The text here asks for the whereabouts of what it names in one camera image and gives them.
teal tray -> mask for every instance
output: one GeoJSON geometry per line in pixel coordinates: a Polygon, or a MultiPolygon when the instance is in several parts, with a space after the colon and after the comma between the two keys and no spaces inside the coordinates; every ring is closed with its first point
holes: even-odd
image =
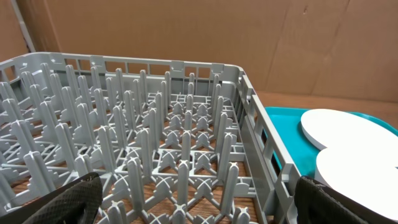
{"type": "MultiPolygon", "coordinates": [[[[308,110],[309,109],[273,106],[266,107],[267,114],[269,115],[272,123],[278,131],[280,138],[284,142],[286,149],[296,164],[298,171],[300,171],[301,175],[314,177],[317,155],[320,151],[304,136],[300,121],[301,115],[308,110]]],[[[395,128],[379,118],[359,112],[349,113],[368,119],[398,136],[398,131],[395,128]]],[[[274,157],[276,158],[278,166],[281,169],[282,166],[280,165],[275,153],[274,157]]]]}

gray plastic dish rack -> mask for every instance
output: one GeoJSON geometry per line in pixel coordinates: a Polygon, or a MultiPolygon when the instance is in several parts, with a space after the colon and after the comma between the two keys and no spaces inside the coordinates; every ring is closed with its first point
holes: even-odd
{"type": "Polygon", "coordinates": [[[0,71],[0,216],[94,171],[103,183],[98,223],[249,223],[234,197],[253,198],[259,223],[296,223],[300,173],[241,67],[41,52],[1,62],[0,71]],[[109,71],[109,63],[120,68],[109,71]],[[132,73],[132,64],[145,70],[132,73]],[[154,65],[165,75],[153,75],[154,65]],[[196,72],[186,75],[187,67],[196,72]],[[238,175],[236,162],[250,177],[238,175]],[[24,179],[27,189],[16,194],[11,185],[24,179]],[[149,183],[155,191],[145,200],[149,183]],[[218,215],[190,214],[203,197],[218,215]],[[164,199],[172,215],[148,212],[164,199]]]}

cardboard wall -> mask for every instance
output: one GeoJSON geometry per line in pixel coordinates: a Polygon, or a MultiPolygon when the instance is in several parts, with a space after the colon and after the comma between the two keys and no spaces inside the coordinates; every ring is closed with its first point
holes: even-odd
{"type": "Polygon", "coordinates": [[[232,63],[256,90],[398,101],[398,1],[20,0],[39,50],[232,63]]]}
{"type": "Polygon", "coordinates": [[[0,27],[0,62],[28,52],[10,0],[0,0],[0,27]]]}

wooden surface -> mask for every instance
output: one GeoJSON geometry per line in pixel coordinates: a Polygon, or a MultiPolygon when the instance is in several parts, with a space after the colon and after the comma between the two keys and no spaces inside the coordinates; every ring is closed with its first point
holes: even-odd
{"type": "Polygon", "coordinates": [[[280,93],[256,92],[263,106],[286,106],[293,108],[324,108],[341,111],[356,111],[375,116],[398,129],[398,103],[370,100],[348,100],[332,97],[301,96],[280,93]]]}
{"type": "MultiPolygon", "coordinates": [[[[239,176],[240,177],[249,176],[248,173],[246,172],[246,170],[244,168],[244,164],[242,162],[238,162],[238,167],[239,167],[239,176]]],[[[212,163],[211,168],[214,170],[217,170],[216,164],[212,163]]],[[[168,169],[168,168],[166,168],[163,172],[176,173],[174,170],[168,169]]],[[[210,175],[210,173],[208,173],[205,170],[200,170],[199,172],[197,172],[197,174],[210,175]]],[[[16,194],[18,194],[27,189],[28,183],[29,183],[29,178],[26,177],[18,182],[13,183],[12,189],[14,190],[14,192],[16,194]]],[[[144,186],[145,199],[150,198],[153,195],[154,190],[155,190],[154,183],[146,184],[144,186]]],[[[191,200],[193,198],[195,192],[196,192],[196,190],[192,186],[189,186],[188,200],[191,200]]],[[[216,188],[213,189],[214,198],[218,203],[221,202],[222,193],[223,193],[222,186],[217,186],[216,188]]],[[[173,196],[177,199],[177,191],[173,193],[173,196]]],[[[123,202],[124,202],[126,211],[127,212],[131,211],[132,205],[130,204],[130,202],[126,199],[123,199],[123,202]]],[[[249,209],[248,212],[250,214],[251,221],[257,222],[257,215],[256,215],[256,211],[254,209],[254,202],[253,202],[252,198],[235,197],[234,204],[235,204],[235,207],[242,207],[242,208],[247,207],[249,209]]],[[[161,201],[160,203],[158,203],[153,208],[151,208],[148,212],[153,213],[156,216],[159,216],[163,213],[172,215],[173,211],[174,211],[173,203],[169,199],[165,199],[165,200],[161,201]]],[[[219,214],[219,210],[216,207],[214,207],[214,205],[212,205],[207,199],[203,198],[203,199],[199,200],[199,202],[197,202],[195,204],[195,206],[189,210],[189,213],[192,216],[201,215],[203,217],[209,217],[210,215],[213,215],[215,217],[219,214]]],[[[141,218],[138,218],[137,220],[134,220],[133,223],[144,223],[144,222],[141,218]]],[[[219,223],[231,223],[231,222],[227,218],[224,217],[224,219],[222,219],[222,221],[220,221],[219,223]]]]}

white round board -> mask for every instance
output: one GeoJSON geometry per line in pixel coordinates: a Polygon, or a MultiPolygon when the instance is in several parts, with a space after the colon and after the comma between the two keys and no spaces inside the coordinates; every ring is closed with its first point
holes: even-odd
{"type": "Polygon", "coordinates": [[[315,179],[398,222],[398,169],[362,149],[327,148],[317,156],[315,179]]]}
{"type": "Polygon", "coordinates": [[[382,126],[336,110],[315,109],[301,117],[305,137],[319,150],[327,147],[398,149],[398,137],[382,126]]]}

